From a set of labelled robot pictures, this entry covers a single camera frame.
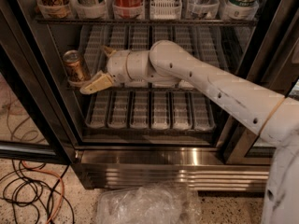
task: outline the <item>terrazzo floor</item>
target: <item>terrazzo floor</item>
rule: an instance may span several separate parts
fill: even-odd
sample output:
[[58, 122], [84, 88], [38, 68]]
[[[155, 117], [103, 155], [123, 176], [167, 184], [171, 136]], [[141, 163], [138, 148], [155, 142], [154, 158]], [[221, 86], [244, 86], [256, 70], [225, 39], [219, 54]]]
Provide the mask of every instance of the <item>terrazzo floor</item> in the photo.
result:
[[[0, 178], [13, 171], [11, 160], [0, 160]], [[51, 170], [57, 174], [64, 171], [65, 166], [57, 164], [47, 164], [44, 169]], [[56, 182], [55, 177], [39, 173], [29, 173], [28, 176], [47, 182], [53, 186]], [[12, 179], [6, 179], [0, 183], [0, 196], [5, 185]], [[97, 204], [104, 189], [86, 190], [79, 183], [76, 175], [71, 168], [64, 176], [65, 197], [71, 203], [75, 213], [75, 220], [78, 224], [95, 224]], [[33, 193], [24, 191], [20, 193], [20, 200], [30, 200]], [[201, 202], [202, 218], [198, 223], [230, 223], [230, 224], [257, 224], [261, 222], [263, 210], [262, 193], [228, 193], [228, 192], [199, 192], [198, 198]], [[18, 223], [35, 223], [36, 211], [33, 207], [17, 208]], [[38, 223], [46, 223], [45, 213], [41, 210], [42, 218]], [[72, 223], [70, 208], [63, 202], [62, 208], [55, 218], [55, 223]], [[10, 203], [0, 200], [0, 223], [15, 223], [13, 210]]]

